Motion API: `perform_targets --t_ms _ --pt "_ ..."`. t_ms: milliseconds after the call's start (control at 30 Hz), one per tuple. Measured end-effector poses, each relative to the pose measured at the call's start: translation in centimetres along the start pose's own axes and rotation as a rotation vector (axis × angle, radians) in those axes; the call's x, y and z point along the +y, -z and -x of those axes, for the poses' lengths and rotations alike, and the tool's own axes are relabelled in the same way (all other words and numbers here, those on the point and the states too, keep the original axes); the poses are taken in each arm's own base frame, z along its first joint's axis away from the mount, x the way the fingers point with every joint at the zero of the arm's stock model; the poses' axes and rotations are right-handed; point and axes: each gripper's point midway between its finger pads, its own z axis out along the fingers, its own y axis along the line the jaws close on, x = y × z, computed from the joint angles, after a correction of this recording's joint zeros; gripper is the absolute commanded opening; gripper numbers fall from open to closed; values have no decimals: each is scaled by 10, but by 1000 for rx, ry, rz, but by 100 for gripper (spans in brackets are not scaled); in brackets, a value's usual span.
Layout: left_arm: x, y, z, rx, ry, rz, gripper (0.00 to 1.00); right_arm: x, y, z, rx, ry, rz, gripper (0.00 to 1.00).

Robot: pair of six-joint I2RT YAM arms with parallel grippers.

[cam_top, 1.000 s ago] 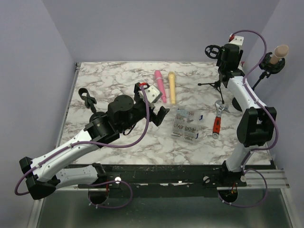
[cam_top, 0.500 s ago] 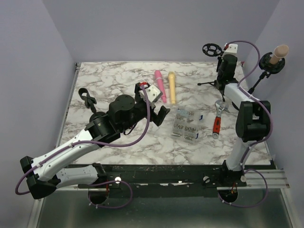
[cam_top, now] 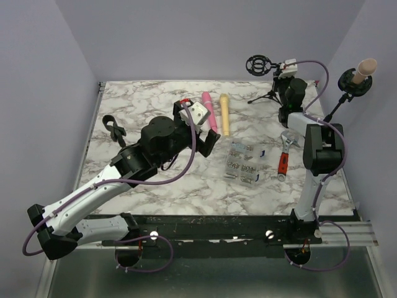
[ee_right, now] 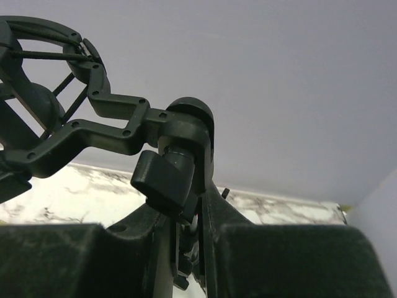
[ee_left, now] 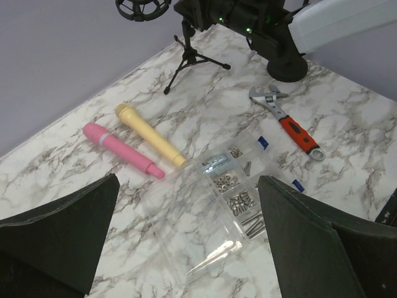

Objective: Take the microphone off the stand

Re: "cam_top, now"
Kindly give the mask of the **black round-base microphone stand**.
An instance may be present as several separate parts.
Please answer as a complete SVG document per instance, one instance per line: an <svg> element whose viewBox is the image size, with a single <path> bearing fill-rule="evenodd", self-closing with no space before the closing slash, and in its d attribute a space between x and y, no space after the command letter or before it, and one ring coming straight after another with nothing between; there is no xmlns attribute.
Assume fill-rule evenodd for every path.
<svg viewBox="0 0 397 298"><path fill-rule="evenodd" d="M113 142L117 142L121 148L126 147L124 137L127 136L125 129L118 125L116 119L112 115L105 115L102 118L102 123L105 129L110 132L110 137Z"/></svg>

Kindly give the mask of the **yellow toy microphone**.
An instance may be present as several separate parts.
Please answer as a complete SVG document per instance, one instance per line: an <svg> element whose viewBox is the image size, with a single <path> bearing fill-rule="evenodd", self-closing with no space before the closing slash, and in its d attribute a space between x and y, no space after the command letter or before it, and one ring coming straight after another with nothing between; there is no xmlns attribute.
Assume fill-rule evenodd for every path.
<svg viewBox="0 0 397 298"><path fill-rule="evenodd" d="M220 107L221 107L223 135L229 137L230 136L229 97L227 94L220 94Z"/></svg>

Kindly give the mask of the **beige pink toy microphone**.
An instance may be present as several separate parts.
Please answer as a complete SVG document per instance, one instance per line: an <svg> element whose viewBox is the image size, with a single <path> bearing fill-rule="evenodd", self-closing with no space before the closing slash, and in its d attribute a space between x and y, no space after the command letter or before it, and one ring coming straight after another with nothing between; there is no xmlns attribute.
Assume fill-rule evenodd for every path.
<svg viewBox="0 0 397 298"><path fill-rule="evenodd" d="M377 66L378 63L374 58L362 60L359 63L351 82L354 84L362 83L368 76L371 76L376 72Z"/></svg>

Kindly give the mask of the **black tripod stand shock mount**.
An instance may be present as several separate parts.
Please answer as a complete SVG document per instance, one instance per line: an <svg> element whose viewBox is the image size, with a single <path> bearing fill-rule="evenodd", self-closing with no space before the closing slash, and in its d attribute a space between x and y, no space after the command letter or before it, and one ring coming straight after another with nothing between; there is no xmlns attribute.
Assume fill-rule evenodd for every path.
<svg viewBox="0 0 397 298"><path fill-rule="evenodd" d="M272 69L278 70L280 63L273 63L271 60L264 55L253 55L246 60L246 70L250 75L255 77L265 76ZM253 104L260 99L269 99L276 102L280 106L282 105L280 99L277 97L277 93L271 89L267 94L259 96L255 99L248 101L248 104Z"/></svg>

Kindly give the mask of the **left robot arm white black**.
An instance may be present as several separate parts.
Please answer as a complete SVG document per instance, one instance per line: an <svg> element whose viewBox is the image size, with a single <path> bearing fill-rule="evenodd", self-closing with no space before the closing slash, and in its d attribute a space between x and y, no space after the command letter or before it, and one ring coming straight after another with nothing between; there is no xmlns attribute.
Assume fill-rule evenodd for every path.
<svg viewBox="0 0 397 298"><path fill-rule="evenodd" d="M210 111L200 102L190 99L176 101L173 117L157 116L141 130L140 139L123 145L108 165L88 183L50 205L34 204L27 213L41 246L40 252L49 260L58 260L78 246L99 241L133 244L138 229L130 214L106 219L89 219L88 215L114 197L138 185L160 186L183 177L190 168L195 153L207 157L220 135L210 130L200 139L201 126ZM158 170L181 151L190 148L188 163L176 177L152 181Z"/></svg>

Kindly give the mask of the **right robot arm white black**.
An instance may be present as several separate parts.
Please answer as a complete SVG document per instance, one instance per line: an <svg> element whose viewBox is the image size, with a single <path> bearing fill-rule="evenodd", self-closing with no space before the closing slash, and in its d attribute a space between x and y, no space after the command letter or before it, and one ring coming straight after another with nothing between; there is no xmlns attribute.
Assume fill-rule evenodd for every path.
<svg viewBox="0 0 397 298"><path fill-rule="evenodd" d="M272 86L280 101L278 120L288 133L279 161L278 176L287 173L290 145L297 138L303 138L305 183L285 228L286 238L292 243L300 243L318 228L318 211L329 178L339 171L345 157L342 126L304 113L302 104L306 88L305 81L293 76L276 76Z"/></svg>

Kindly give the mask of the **black stand with shock mount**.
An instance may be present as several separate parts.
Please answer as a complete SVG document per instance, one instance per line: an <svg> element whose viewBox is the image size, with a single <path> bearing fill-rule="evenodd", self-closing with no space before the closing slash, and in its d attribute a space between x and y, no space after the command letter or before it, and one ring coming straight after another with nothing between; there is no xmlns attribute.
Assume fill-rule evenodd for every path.
<svg viewBox="0 0 397 298"><path fill-rule="evenodd" d="M366 76L361 83L354 83L353 78L356 75L356 69L351 68L343 72L338 80L338 88L343 92L334 109L323 119L330 122L338 108L346 101L351 102L355 97L365 95L372 87L372 76Z"/></svg>

